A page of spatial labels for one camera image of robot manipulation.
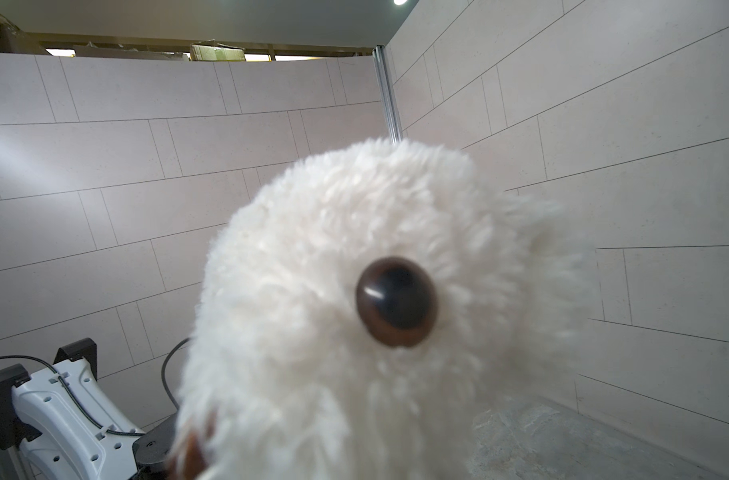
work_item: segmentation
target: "fluffy white fur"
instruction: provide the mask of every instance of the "fluffy white fur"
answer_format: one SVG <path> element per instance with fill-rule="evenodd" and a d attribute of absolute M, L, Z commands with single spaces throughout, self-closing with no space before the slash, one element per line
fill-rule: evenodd
<path fill-rule="evenodd" d="M 439 297 L 411 349 L 354 303 L 392 255 Z M 371 140 L 298 162 L 212 245 L 178 443 L 199 437 L 214 480 L 462 478 L 478 408 L 565 364 L 583 257 L 556 206 L 494 192 L 465 154 Z"/>

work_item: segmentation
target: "cardboard box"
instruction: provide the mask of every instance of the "cardboard box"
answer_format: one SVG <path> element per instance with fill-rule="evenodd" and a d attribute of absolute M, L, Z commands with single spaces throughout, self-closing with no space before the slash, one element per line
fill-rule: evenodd
<path fill-rule="evenodd" d="M 191 45 L 191 59 L 206 62 L 247 62 L 244 50 L 225 45 Z"/>
<path fill-rule="evenodd" d="M 77 57 L 99 57 L 99 58 L 139 58 L 142 60 L 177 60 L 188 61 L 183 53 L 164 52 L 139 52 L 138 50 L 127 50 L 121 48 L 101 48 L 92 43 L 88 45 L 74 45 L 74 54 Z"/>

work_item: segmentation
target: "black cable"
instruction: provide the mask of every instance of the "black cable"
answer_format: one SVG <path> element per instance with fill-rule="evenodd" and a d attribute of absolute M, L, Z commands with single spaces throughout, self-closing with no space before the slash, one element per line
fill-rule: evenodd
<path fill-rule="evenodd" d="M 186 344 L 187 341 L 191 340 L 190 338 L 183 339 L 180 342 L 178 342 L 178 345 L 174 346 L 172 350 L 170 350 L 170 353 L 167 354 L 165 357 L 165 361 L 162 362 L 162 386 L 165 387 L 165 392 L 167 392 L 167 396 L 170 398 L 170 402 L 175 406 L 175 409 L 177 410 L 180 406 L 178 405 L 178 402 L 176 401 L 175 397 L 172 396 L 172 392 L 170 392 L 170 388 L 167 386 L 167 378 L 165 377 L 165 371 L 167 370 L 167 362 L 170 361 L 170 357 L 172 357 L 172 354 L 177 352 L 178 349 Z"/>
<path fill-rule="evenodd" d="M 71 397 L 71 400 L 76 404 L 76 408 L 79 409 L 79 411 L 82 413 L 82 415 L 84 415 L 85 418 L 87 418 L 88 420 L 90 420 L 90 423 L 92 423 L 95 427 L 97 427 L 97 428 L 103 428 L 103 426 L 95 418 L 93 418 L 91 416 L 91 414 L 87 413 L 87 410 L 85 410 L 85 408 L 82 405 L 82 403 L 79 400 L 77 400 L 76 397 L 74 396 L 73 392 L 71 391 L 71 387 L 68 386 L 68 384 L 66 383 L 66 380 L 64 380 L 63 377 L 60 375 L 60 372 L 58 372 L 57 370 L 55 370 L 55 367 L 54 366 L 52 366 L 48 362 L 45 362 L 42 359 L 38 359 L 38 358 L 36 358 L 34 356 L 28 356 L 28 355 L 2 355 L 2 356 L 0 356 L 0 360 L 6 360 L 6 359 L 26 359 L 26 360 L 33 360 L 34 362 L 39 362 L 42 365 L 44 365 L 45 367 L 47 367 L 48 369 L 50 369 L 50 371 L 52 373 L 55 373 L 56 375 L 58 375 L 58 379 L 60 380 L 60 384 L 63 385 L 63 388 L 66 390 L 66 393 L 69 394 L 69 397 Z M 135 432 L 135 433 L 133 433 L 133 432 L 118 432 L 117 430 L 112 430 L 110 428 L 107 428 L 106 429 L 106 433 L 111 433 L 113 435 L 119 435 L 119 436 L 127 436 L 127 437 L 142 437 L 142 436 L 146 435 L 144 433 L 137 433 L 137 432 Z"/>

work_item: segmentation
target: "ceiling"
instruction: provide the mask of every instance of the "ceiling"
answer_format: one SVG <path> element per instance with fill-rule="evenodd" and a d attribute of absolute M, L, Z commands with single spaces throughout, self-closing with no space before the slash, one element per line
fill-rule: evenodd
<path fill-rule="evenodd" d="M 417 0 L 0 0 L 24 32 L 339 47 L 386 44 Z"/>

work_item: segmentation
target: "black bracket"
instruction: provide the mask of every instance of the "black bracket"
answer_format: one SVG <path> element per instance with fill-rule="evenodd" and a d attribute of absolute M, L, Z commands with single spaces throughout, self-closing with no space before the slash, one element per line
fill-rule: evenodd
<path fill-rule="evenodd" d="M 62 362 L 63 360 L 71 360 L 75 362 L 79 359 L 85 359 L 90 363 L 92 376 L 98 378 L 98 345 L 91 339 L 81 339 L 74 343 L 69 343 L 58 349 L 55 355 L 55 361 L 52 363 Z"/>
<path fill-rule="evenodd" d="M 167 420 L 132 444 L 139 480 L 167 479 L 167 460 L 175 441 L 177 417 L 178 414 L 173 413 Z"/>
<path fill-rule="evenodd" d="M 31 380 L 24 366 L 17 363 L 0 370 L 0 448 L 19 446 L 25 438 L 29 442 L 42 432 L 23 423 L 13 408 L 13 387 Z"/>

